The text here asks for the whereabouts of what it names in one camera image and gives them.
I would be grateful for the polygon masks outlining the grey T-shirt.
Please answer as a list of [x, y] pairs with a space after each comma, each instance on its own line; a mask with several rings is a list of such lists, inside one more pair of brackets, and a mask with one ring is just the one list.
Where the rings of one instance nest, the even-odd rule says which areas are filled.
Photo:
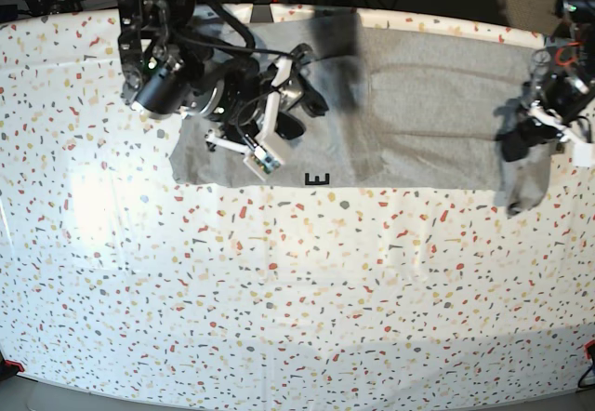
[[268, 49], [310, 45], [306, 77], [328, 104], [324, 116], [303, 118], [305, 134], [270, 184], [491, 190], [511, 215], [543, 200], [551, 148], [508, 163], [496, 139], [516, 125], [531, 49], [366, 28], [355, 14], [252, 32]]

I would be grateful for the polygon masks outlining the red clamp right corner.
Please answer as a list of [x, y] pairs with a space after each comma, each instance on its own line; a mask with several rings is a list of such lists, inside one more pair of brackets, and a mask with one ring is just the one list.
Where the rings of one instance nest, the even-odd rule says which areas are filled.
[[585, 345], [585, 354], [588, 358], [589, 364], [587, 370], [577, 381], [577, 388], [580, 391], [593, 390], [595, 387], [595, 342], [593, 340]]

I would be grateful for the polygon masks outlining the red clamp corner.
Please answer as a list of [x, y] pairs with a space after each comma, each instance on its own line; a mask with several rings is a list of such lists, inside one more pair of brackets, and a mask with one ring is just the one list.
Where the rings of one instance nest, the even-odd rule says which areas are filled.
[[595, 387], [595, 342], [593, 340], [585, 345], [585, 354], [588, 358], [589, 364], [587, 370], [577, 381], [577, 388], [580, 391], [593, 390]]
[[20, 363], [2, 359], [0, 363], [0, 381], [3, 382], [10, 378], [13, 378], [17, 374], [22, 373], [23, 371], [24, 368]]

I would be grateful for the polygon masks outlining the red clamp left corner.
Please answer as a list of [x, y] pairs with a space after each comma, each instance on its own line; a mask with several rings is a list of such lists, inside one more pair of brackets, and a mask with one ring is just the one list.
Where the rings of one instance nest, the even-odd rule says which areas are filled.
[[3, 382], [10, 378], [13, 378], [17, 374], [22, 373], [23, 371], [24, 368], [20, 363], [2, 359], [0, 363], [0, 381]]

